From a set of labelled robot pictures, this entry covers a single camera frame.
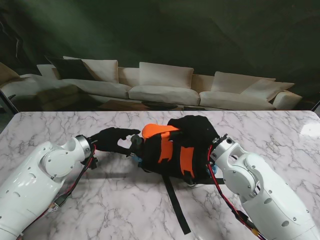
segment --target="black cushion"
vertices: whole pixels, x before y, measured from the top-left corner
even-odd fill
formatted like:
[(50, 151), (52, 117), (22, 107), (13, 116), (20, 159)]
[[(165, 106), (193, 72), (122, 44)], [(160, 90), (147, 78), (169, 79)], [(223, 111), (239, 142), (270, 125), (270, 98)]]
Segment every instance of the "black cushion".
[(61, 79), (95, 80), (81, 59), (62, 59), (52, 56), (45, 57), (55, 66)]

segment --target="sofa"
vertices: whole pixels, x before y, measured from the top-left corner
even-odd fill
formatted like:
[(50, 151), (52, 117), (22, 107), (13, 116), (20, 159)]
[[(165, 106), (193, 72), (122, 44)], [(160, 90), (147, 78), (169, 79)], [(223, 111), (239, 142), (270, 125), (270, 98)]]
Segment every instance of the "sofa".
[[(64, 59), (77, 59), (64, 56)], [(82, 59), (94, 80), (62, 79), (53, 64), (37, 65), (42, 76), (27, 74), (0, 85), (12, 101), (54, 111), (85, 101), (152, 101), (207, 110), (291, 110), (302, 99), (287, 91), (293, 83), (217, 71), (194, 74), (190, 67), (140, 62), (118, 67), (116, 60)]]

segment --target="white plastic casing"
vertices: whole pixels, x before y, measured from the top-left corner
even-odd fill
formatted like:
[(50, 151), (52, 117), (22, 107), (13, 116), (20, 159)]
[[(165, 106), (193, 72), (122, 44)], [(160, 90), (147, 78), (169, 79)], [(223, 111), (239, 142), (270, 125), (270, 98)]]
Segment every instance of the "white plastic casing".
[(76, 138), (63, 146), (49, 141), (37, 146), (0, 187), (0, 240), (16, 240), (50, 206), (75, 162), (84, 159)]
[[(230, 161), (230, 156), (237, 160)], [(230, 138), (210, 154), (221, 169), (226, 186), (239, 195), (256, 228), (268, 240), (320, 240), (308, 209), (265, 160)]]

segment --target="orange strap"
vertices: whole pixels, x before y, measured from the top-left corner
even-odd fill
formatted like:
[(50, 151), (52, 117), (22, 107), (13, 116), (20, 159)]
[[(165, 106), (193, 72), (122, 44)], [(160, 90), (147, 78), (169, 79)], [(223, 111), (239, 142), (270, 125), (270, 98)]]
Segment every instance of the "orange strap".
[(194, 171), (192, 170), (192, 158), (194, 156), (194, 147), (181, 147), (180, 150), (180, 168), (183, 175), (185, 171), (191, 173), (192, 178), (195, 178)]
[(168, 162), (172, 159), (174, 144), (172, 143), (172, 141), (169, 141), (169, 137), (170, 132), (161, 134), (161, 155), (158, 160), (158, 164), (160, 164), (164, 159), (167, 159)]

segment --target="backrest cushion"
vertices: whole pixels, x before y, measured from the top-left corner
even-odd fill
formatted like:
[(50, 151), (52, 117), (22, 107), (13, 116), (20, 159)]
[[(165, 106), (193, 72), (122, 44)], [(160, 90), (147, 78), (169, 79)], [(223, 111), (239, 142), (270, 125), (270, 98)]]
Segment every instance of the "backrest cushion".
[(244, 90), (261, 79), (271, 82), (276, 80), (275, 78), (248, 76), (216, 71), (214, 74), (214, 81), (211, 91), (241, 94)]
[(269, 102), (278, 93), (292, 87), (293, 85), (295, 84), (290, 82), (277, 82), (261, 79), (249, 86), (241, 93), (241, 95), (266, 99)]
[[(63, 56), (64, 59), (80, 59), (70, 56)], [(118, 78), (118, 61), (117, 60), (93, 60), (93, 59), (81, 59), (97, 81), (119, 83)]]
[(61, 79), (95, 80), (81, 59), (62, 59), (52, 56), (45, 57), (55, 66)]
[(118, 67), (119, 83), (130, 87), (139, 86), (138, 67)]
[(140, 62), (140, 85), (191, 88), (193, 68)]
[(193, 74), (191, 81), (191, 89), (195, 90), (197, 93), (211, 91), (214, 79), (214, 76)]
[(39, 69), (43, 77), (46, 77), (49, 79), (56, 79), (56, 80), (61, 79), (58, 70), (52, 64), (38, 64), (37, 68)]

